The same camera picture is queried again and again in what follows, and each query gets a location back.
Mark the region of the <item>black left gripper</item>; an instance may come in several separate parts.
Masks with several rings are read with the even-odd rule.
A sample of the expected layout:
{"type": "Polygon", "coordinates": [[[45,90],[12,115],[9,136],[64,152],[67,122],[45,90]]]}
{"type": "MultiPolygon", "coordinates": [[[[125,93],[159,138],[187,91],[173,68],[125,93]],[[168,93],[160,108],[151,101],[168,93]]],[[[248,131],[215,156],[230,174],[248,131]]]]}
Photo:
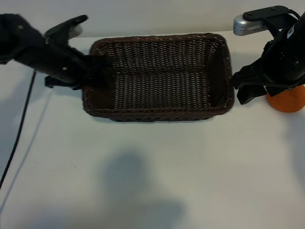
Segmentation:
{"type": "Polygon", "coordinates": [[[56,86],[73,90],[81,89],[82,84],[107,86],[107,71],[103,68],[112,67],[110,57],[87,56],[68,45],[60,47],[46,42],[44,38],[31,38],[30,41],[31,68],[59,81],[56,86]]]}

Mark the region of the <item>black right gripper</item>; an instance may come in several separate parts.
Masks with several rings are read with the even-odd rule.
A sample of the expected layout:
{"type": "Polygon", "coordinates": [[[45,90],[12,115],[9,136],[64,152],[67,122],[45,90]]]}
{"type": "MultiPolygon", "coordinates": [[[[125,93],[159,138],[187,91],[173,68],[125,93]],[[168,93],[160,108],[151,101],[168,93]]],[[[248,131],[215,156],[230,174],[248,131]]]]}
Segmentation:
{"type": "Polygon", "coordinates": [[[305,78],[305,18],[275,30],[261,57],[233,75],[241,105],[256,97],[276,96],[299,85],[305,78]]]}

